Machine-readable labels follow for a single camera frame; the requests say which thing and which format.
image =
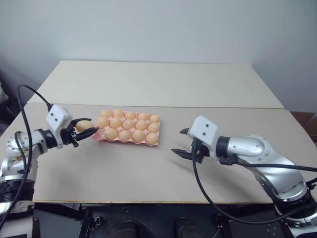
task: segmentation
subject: pink egg tray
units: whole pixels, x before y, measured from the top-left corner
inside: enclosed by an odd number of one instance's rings
[[[116,129],[118,133],[120,133],[121,131],[124,130],[123,127],[122,127],[122,124],[123,124],[124,121],[127,120],[127,119],[125,118],[125,117],[126,117],[126,113],[131,113],[131,112],[128,112],[128,111],[123,111],[123,112],[124,112],[124,116],[123,116],[123,117],[120,117],[121,126],[119,126],[119,127],[117,127],[117,128],[113,128],[113,127],[112,127],[113,129]],[[142,130],[142,132],[144,133],[145,137],[144,137],[144,140],[142,140],[141,142],[136,142],[136,141],[134,141],[134,139],[133,139],[133,133],[136,131],[135,126],[136,126],[136,123],[139,121],[138,115],[140,114],[140,112],[133,112],[133,113],[136,114],[136,118],[132,119],[133,122],[134,122],[134,127],[128,129],[128,130],[131,132],[131,135],[132,135],[132,136],[131,136],[131,138],[128,139],[127,141],[121,141],[121,140],[119,139],[119,136],[117,136],[117,137],[116,137],[115,139],[113,139],[113,140],[110,140],[110,139],[108,139],[108,138],[105,137],[105,130],[106,130],[107,128],[110,128],[111,120],[114,118],[114,116],[110,116],[110,117],[107,117],[107,116],[104,116],[104,115],[103,115],[103,116],[100,116],[99,119],[100,119],[101,117],[107,118],[107,119],[109,120],[109,125],[107,125],[107,126],[104,127],[104,128],[100,128],[100,126],[97,125],[100,129],[97,130],[97,132],[96,132],[92,137],[93,137],[95,140],[97,140],[97,141],[133,142],[133,143],[135,143],[135,144],[147,144],[147,145],[149,145],[149,146],[158,145],[158,143],[159,143],[160,118],[159,118],[159,121],[158,121],[158,122],[151,122],[149,119],[150,119],[150,116],[152,116],[152,114],[143,113],[143,114],[146,114],[146,115],[148,116],[148,119],[145,120],[145,122],[146,122],[146,124],[147,124],[146,129]],[[148,131],[149,125],[150,125],[150,124],[154,124],[154,123],[155,123],[155,124],[158,124],[158,130],[157,130],[157,132],[150,132],[150,131]],[[149,144],[149,143],[146,141],[147,135],[149,135],[150,133],[151,133],[151,134],[155,133],[155,134],[157,135],[157,138],[158,138],[158,139],[157,139],[157,142],[154,143],[154,144]]]

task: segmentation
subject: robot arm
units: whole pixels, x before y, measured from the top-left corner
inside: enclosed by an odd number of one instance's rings
[[[23,149],[28,163],[28,154],[32,150],[32,161],[27,179],[22,187],[18,201],[11,210],[9,218],[2,230],[0,237],[12,237],[20,234],[32,235],[32,214],[34,208],[33,193],[38,168],[37,158],[51,148],[62,148],[63,145],[72,143],[78,146],[77,141],[94,134],[98,128],[89,128],[82,133],[75,133],[75,125],[80,120],[91,120],[87,118],[72,120],[72,115],[64,108],[53,105],[46,118],[49,129],[38,129],[31,132],[32,145],[29,145],[28,135],[20,133],[18,141]],[[24,162],[19,152],[15,138],[9,138],[6,143],[7,155],[2,161],[0,169],[0,215],[4,214],[10,207],[24,176]]]
[[[190,153],[172,149],[174,153],[201,163],[204,157],[210,157],[223,165],[239,164],[249,169],[273,200],[278,214],[307,205],[307,209],[287,223],[293,227],[317,225],[316,202],[311,196],[305,180],[299,170],[287,168],[256,167],[261,164],[294,165],[286,157],[273,150],[268,140],[258,135],[222,136],[218,127],[203,116],[195,118],[190,128],[180,131],[193,139]]]

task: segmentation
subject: black metal frame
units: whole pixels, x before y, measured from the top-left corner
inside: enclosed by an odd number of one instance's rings
[[[274,209],[273,204],[250,204],[245,206],[235,204],[235,205],[230,205],[227,212],[235,217],[242,217],[242,216],[254,215],[254,214],[257,214],[258,212],[263,212],[263,211],[273,210],[273,209]],[[222,229],[222,235],[225,238],[233,237],[231,233],[231,229],[230,229],[230,224],[229,224],[230,220],[231,220],[230,218],[222,214],[218,214],[215,218],[215,221],[217,225]],[[279,221],[279,223],[283,229],[285,238],[293,238],[293,235],[291,231],[289,230],[288,226],[285,225],[285,223],[282,221]]]
[[[92,222],[93,222],[93,218],[91,217],[91,214],[88,213],[87,216],[83,220],[83,224],[81,225],[79,238],[89,238]]]
[[[63,206],[55,203],[35,203],[34,209],[49,212],[55,215],[71,218],[73,220],[82,220],[85,216],[85,210],[82,209],[81,205],[79,210]]]

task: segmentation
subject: white tabletop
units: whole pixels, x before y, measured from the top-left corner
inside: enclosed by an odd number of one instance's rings
[[[97,119],[108,106],[63,105],[74,118]],[[206,202],[193,173],[191,161],[171,152],[189,149],[191,139],[179,134],[194,118],[204,115],[224,135],[265,136],[275,151],[297,165],[317,166],[317,150],[303,128],[284,109],[121,107],[161,115],[158,146],[97,142],[92,138],[39,157],[34,200],[40,202]],[[44,104],[29,103],[26,113],[32,129],[47,125]],[[0,158],[5,141],[17,130],[25,130],[21,115],[0,138]],[[253,174],[239,166],[224,166],[205,159],[198,165],[202,183],[217,203],[271,202]],[[315,174],[303,172],[305,179]]]
[[[250,64],[62,60],[38,91],[67,104],[283,108]]]

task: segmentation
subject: egg tray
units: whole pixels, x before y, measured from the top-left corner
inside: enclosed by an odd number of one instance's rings
[[[140,112],[135,112],[136,118],[132,119],[133,122],[134,122],[134,125],[136,124],[137,121],[139,121],[139,120],[137,119],[139,113],[140,113]],[[114,118],[114,117],[108,117],[109,122],[110,122],[113,118]],[[120,119],[121,119],[121,124],[122,124],[125,120],[127,120],[125,117],[122,117],[122,118],[120,118]],[[148,126],[149,126],[152,122],[150,122],[149,119],[147,119],[147,120],[146,120],[146,123],[147,123],[147,128],[148,128]],[[107,125],[107,126],[104,127],[103,129],[97,130],[96,133],[95,133],[92,137],[93,137],[95,140],[97,140],[97,141],[110,141],[110,142],[120,141],[120,142],[122,142],[122,141],[119,139],[119,137],[116,137],[114,140],[109,140],[109,139],[105,138],[105,129],[108,128],[108,127],[110,127],[110,126]],[[116,130],[118,131],[118,133],[120,133],[120,132],[123,130],[123,128],[122,128],[122,126],[119,126]],[[135,130],[136,130],[135,127],[129,129],[129,131],[131,131],[131,134],[132,134],[132,135],[133,135],[133,132],[134,132]],[[145,134],[145,137],[144,137],[144,138],[146,139],[147,135],[148,135],[150,132],[148,131],[148,129],[145,129],[145,130],[143,130],[143,133]],[[158,132],[155,132],[155,134],[158,135],[158,139],[159,139],[159,130],[158,130]],[[149,145],[149,146],[158,145],[158,143],[159,143],[159,141],[157,141],[157,143],[151,145],[151,144],[147,143],[145,139],[144,139],[143,141],[137,143],[137,142],[135,142],[135,141],[132,139],[132,137],[131,137],[127,142],[133,142],[133,143],[135,143],[135,144],[147,144],[147,145]]]

